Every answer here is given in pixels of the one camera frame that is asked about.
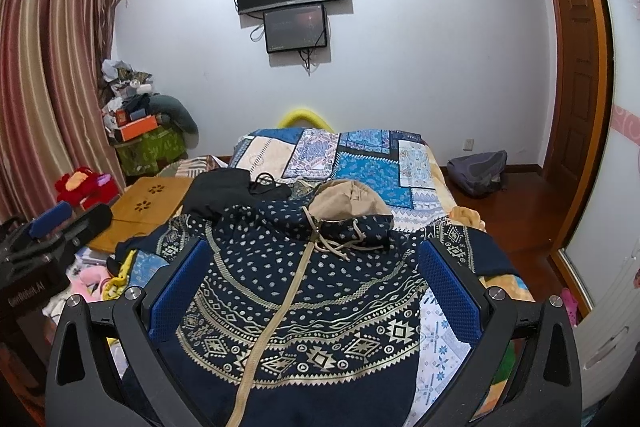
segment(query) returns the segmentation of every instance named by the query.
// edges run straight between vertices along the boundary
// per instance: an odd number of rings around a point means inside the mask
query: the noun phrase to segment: wooden door
[[[554,0],[558,33],[556,107],[545,177],[573,198],[587,159],[598,96],[593,0]]]

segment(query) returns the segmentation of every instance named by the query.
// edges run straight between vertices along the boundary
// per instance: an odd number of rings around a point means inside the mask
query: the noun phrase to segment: patterned bedspread
[[[413,232],[447,216],[455,206],[429,147],[419,134],[385,129],[330,133],[319,129],[258,129],[240,139],[229,163],[252,179],[269,172],[278,182],[320,184],[348,178],[373,188],[394,214],[394,228]],[[482,282],[511,298],[533,300],[524,282],[500,275]],[[414,402],[404,427],[413,427],[459,370],[468,344],[457,340],[431,291],[420,303],[420,361]],[[483,412],[491,410],[504,382],[495,384]]]
[[[394,214],[394,228],[404,232],[446,215],[431,175],[429,148],[415,133],[258,129],[241,138],[229,166],[247,169],[252,179],[269,172],[286,184],[340,178],[360,181],[382,197]]]

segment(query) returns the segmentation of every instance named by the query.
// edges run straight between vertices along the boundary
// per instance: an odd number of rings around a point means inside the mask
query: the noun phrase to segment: green tablecloth
[[[114,147],[127,176],[156,174],[186,151],[182,135],[164,126]]]

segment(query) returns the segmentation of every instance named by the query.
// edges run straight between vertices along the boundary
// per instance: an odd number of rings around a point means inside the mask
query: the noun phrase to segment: gray backpack
[[[447,163],[449,178],[469,196],[479,198],[502,188],[507,151],[453,158]]]

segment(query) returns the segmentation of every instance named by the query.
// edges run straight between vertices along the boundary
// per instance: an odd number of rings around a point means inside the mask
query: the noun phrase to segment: curtain
[[[79,166],[124,186],[96,71],[94,0],[0,0],[0,220],[53,206]]]
[[[94,0],[95,58],[100,107],[113,98],[113,91],[102,76],[102,62],[105,58],[111,58],[115,13],[116,0]]]

